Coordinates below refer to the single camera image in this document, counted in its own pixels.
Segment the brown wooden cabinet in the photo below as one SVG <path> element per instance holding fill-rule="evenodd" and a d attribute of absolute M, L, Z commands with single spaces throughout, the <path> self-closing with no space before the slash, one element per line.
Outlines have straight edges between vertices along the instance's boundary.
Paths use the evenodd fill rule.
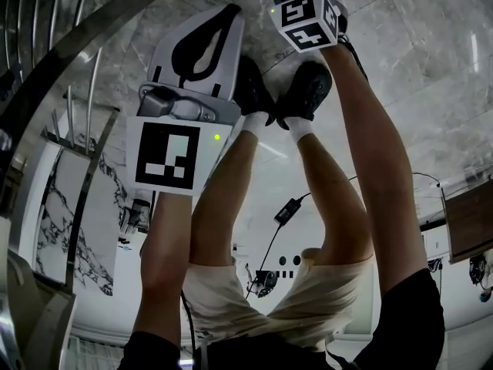
<path fill-rule="evenodd" d="M 452 264 L 493 248 L 493 173 L 441 182 Z"/>

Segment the person's right white sock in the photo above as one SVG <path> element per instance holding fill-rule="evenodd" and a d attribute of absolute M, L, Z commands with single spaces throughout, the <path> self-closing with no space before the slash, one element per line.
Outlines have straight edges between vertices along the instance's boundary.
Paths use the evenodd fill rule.
<path fill-rule="evenodd" d="M 286 123 L 290 135 L 295 143 L 298 143 L 301 138 L 308 134 L 313 133 L 312 122 L 308 119 L 301 117 L 286 117 L 284 122 Z"/>

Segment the person's left leg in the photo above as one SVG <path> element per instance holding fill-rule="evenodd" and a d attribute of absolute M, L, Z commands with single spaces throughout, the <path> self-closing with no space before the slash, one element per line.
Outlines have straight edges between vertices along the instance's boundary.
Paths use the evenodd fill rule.
<path fill-rule="evenodd" d="M 213 171 L 192 215 L 189 262 L 230 266 L 233 226 L 250 184 L 258 138 L 242 131 Z"/>

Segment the person's right forearm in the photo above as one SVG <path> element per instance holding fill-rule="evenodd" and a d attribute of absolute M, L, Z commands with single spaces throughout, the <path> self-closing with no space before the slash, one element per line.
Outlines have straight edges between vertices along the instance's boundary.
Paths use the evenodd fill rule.
<path fill-rule="evenodd" d="M 427 265 L 411 165 L 396 127 L 343 45 L 323 49 L 334 77 L 377 258 L 381 293 Z"/>

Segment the person's leg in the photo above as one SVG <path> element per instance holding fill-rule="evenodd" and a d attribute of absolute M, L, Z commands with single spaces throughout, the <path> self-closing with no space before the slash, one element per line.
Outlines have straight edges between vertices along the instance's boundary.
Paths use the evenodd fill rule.
<path fill-rule="evenodd" d="M 324 222 L 316 265 L 356 264 L 374 254 L 364 205 L 347 176 L 312 133 L 297 141 L 307 184 Z"/>
<path fill-rule="evenodd" d="M 230 266 L 233 226 L 250 184 L 258 138 L 242 131 L 213 171 L 192 215 L 189 262 Z"/>

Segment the person's pale shorts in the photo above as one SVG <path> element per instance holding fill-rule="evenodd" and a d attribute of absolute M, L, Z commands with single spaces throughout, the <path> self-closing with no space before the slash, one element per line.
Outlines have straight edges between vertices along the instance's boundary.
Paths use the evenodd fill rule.
<path fill-rule="evenodd" d="M 289 344 L 315 352 L 351 322 L 361 276 L 373 262 L 316 265 L 319 249 L 307 248 L 291 289 L 269 313 L 250 306 L 233 265 L 190 264 L 183 284 L 193 329 L 201 342 L 212 344 L 242 336 L 279 335 Z"/>

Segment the black and white device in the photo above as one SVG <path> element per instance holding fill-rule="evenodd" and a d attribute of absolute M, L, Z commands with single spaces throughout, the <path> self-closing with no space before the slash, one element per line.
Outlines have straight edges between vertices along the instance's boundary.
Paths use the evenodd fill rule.
<path fill-rule="evenodd" d="M 255 277 L 247 269 L 249 282 L 247 293 L 255 294 L 258 298 L 266 297 L 277 285 L 279 273 L 277 271 L 256 271 Z"/>

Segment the person's black shirt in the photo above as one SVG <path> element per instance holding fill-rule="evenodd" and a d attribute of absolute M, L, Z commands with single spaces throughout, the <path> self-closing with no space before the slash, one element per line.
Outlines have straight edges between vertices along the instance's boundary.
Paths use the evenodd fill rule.
<path fill-rule="evenodd" d="M 341 370 L 435 370 L 444 344 L 444 315 L 428 269 L 387 292 L 370 343 L 352 362 L 338 357 Z M 195 351 L 193 370 L 334 370 L 325 351 L 291 345 L 274 334 L 235 338 Z M 179 349 L 164 338 L 135 332 L 117 370 L 181 370 Z"/>

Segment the person's right black shoe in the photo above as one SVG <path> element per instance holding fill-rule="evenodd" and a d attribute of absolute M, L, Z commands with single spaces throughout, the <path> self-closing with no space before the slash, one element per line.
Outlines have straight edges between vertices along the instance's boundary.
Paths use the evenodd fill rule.
<path fill-rule="evenodd" d="M 287 92 L 276 104 L 278 125 L 289 130 L 287 118 L 314 120 L 314 113 L 327 98 L 332 87 L 332 77 L 321 62 L 303 62 L 293 76 Z"/>

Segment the person's white sock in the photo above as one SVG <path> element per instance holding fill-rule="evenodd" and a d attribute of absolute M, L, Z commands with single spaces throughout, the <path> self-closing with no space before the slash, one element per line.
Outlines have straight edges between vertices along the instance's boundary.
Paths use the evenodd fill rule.
<path fill-rule="evenodd" d="M 264 111 L 250 113 L 244 117 L 241 130 L 252 133 L 255 137 L 260 138 L 267 127 L 269 118 L 270 115 Z"/>
<path fill-rule="evenodd" d="M 301 138 L 308 134 L 313 133 L 312 122 L 308 119 L 301 117 L 286 117 L 284 122 L 286 123 L 290 135 L 295 143 L 298 143 Z"/>

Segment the person's black shoe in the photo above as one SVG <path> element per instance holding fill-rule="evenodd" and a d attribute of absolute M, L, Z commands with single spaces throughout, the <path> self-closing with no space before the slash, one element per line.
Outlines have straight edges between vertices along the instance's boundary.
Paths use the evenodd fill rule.
<path fill-rule="evenodd" d="M 243 116 L 266 113 L 265 126 L 271 125 L 275 120 L 273 98 L 263 82 L 259 67 L 247 55 L 240 57 L 233 100 L 240 107 Z"/>
<path fill-rule="evenodd" d="M 289 130 L 287 118 L 314 120 L 314 113 L 327 98 L 332 87 L 332 77 L 321 62 L 303 62 L 293 76 L 287 92 L 276 104 L 278 125 Z"/>

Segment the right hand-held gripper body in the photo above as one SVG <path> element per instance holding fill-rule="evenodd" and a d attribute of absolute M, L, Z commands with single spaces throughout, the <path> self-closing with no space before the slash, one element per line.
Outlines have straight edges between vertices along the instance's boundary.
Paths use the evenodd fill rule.
<path fill-rule="evenodd" d="M 347 9 L 338 0 L 273 1 L 270 17 L 299 53 L 334 46 L 347 31 Z"/>

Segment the person's left white sock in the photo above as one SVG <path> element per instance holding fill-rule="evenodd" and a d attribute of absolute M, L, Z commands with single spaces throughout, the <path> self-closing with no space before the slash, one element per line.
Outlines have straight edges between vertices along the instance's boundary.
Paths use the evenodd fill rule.
<path fill-rule="evenodd" d="M 241 130 L 252 133 L 255 137 L 260 138 L 267 127 L 269 118 L 270 115 L 264 111 L 250 113 L 244 117 Z"/>

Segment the person's left forearm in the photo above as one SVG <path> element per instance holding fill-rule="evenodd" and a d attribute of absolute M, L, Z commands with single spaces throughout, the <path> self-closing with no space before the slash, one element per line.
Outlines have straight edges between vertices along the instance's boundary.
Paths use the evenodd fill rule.
<path fill-rule="evenodd" d="M 178 346 L 181 291 L 189 265 L 192 198 L 160 193 L 141 253 L 142 297 L 134 331 Z"/>

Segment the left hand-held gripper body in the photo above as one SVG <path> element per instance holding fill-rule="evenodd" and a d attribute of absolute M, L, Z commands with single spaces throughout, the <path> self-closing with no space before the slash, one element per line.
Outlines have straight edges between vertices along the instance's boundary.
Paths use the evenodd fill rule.
<path fill-rule="evenodd" d="M 126 171 L 131 187 L 194 197 L 213 172 L 239 106 L 174 86 L 148 82 L 136 116 L 126 124 Z"/>

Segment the black power adapter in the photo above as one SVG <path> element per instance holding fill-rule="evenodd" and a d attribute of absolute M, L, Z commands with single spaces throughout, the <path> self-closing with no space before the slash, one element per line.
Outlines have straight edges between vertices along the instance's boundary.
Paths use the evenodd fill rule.
<path fill-rule="evenodd" d="M 291 198 L 283 206 L 283 208 L 275 215 L 274 220 L 280 225 L 284 226 L 294 216 L 294 214 L 300 209 L 302 199 Z"/>

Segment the person's left black shoe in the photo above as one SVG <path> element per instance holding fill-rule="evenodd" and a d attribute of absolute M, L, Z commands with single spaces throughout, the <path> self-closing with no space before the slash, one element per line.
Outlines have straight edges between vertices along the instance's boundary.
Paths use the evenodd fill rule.
<path fill-rule="evenodd" d="M 266 113 L 265 126 L 271 125 L 275 120 L 273 98 L 263 82 L 259 67 L 247 55 L 240 57 L 233 100 L 240 107 L 243 116 Z"/>

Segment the person's right leg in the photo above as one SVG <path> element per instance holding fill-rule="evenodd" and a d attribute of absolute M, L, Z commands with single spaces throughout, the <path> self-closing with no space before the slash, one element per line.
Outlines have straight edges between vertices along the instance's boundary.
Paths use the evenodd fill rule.
<path fill-rule="evenodd" d="M 356 264 L 374 254 L 364 205 L 347 176 L 312 133 L 297 141 L 307 184 L 324 222 L 316 265 Z"/>

